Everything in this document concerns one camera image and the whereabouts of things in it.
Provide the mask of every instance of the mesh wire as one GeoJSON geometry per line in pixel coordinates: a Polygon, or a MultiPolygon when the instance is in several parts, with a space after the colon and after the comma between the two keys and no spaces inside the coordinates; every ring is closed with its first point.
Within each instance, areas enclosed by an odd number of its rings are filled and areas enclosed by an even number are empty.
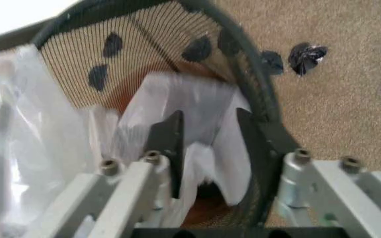
{"type": "MultiPolygon", "coordinates": [[[[186,1],[91,0],[61,15],[34,39],[77,108],[126,109],[145,75],[177,71],[238,84],[259,118],[267,118],[262,86],[241,45],[205,10],[186,1]],[[121,47],[105,54],[109,37],[121,47]]],[[[246,227],[261,216],[260,181],[242,202],[193,227],[246,227]]]]}

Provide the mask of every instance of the carpet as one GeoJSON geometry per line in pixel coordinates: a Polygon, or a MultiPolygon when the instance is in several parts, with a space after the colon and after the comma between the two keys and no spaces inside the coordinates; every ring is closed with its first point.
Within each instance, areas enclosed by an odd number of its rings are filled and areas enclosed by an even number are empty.
{"type": "MultiPolygon", "coordinates": [[[[381,170],[381,0],[216,0],[261,50],[281,54],[273,81],[283,121],[319,160],[345,155],[381,170]],[[329,52],[298,77],[287,63],[293,46],[329,52]]],[[[273,212],[269,226],[284,225],[273,212]]]]}

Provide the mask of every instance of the white wall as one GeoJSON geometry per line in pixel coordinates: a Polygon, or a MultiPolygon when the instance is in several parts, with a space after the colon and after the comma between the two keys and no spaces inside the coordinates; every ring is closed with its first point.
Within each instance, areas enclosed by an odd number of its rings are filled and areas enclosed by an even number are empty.
{"type": "Polygon", "coordinates": [[[53,17],[78,0],[0,0],[0,34],[53,17]]]}

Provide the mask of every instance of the mesh wastebasket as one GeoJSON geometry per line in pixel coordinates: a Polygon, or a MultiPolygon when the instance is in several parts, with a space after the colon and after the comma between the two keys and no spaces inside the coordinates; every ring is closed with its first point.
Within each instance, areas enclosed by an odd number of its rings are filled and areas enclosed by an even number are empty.
{"type": "MultiPolygon", "coordinates": [[[[151,71],[237,84],[260,122],[280,121],[258,51],[242,29],[206,0],[85,0],[33,39],[71,103],[123,112],[151,71]]],[[[246,227],[265,219],[259,168],[242,202],[200,227],[246,227]]]]}

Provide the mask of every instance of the plastic bag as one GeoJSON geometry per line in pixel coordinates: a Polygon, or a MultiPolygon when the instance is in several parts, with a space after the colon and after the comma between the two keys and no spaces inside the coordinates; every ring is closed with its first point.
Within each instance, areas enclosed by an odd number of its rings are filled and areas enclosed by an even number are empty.
{"type": "Polygon", "coordinates": [[[84,127],[34,46],[0,54],[0,238],[21,236],[77,173],[95,171],[84,127]]]}
{"type": "Polygon", "coordinates": [[[236,108],[249,110],[239,89],[212,79],[175,73],[146,76],[119,121],[115,157],[127,166],[143,153],[149,129],[174,111],[184,113],[184,171],[180,199],[174,200],[163,226],[182,224],[197,187],[215,182],[229,205],[244,197],[251,176],[248,152],[236,108]]]}
{"type": "Polygon", "coordinates": [[[126,165],[142,155],[149,128],[176,110],[185,116],[184,146],[210,145],[219,130],[235,88],[209,78],[175,73],[150,73],[119,122],[114,151],[126,165]]]}
{"type": "Polygon", "coordinates": [[[114,158],[113,137],[121,116],[116,110],[100,105],[82,108],[79,112],[88,130],[95,167],[98,167],[101,160],[114,158]]]}

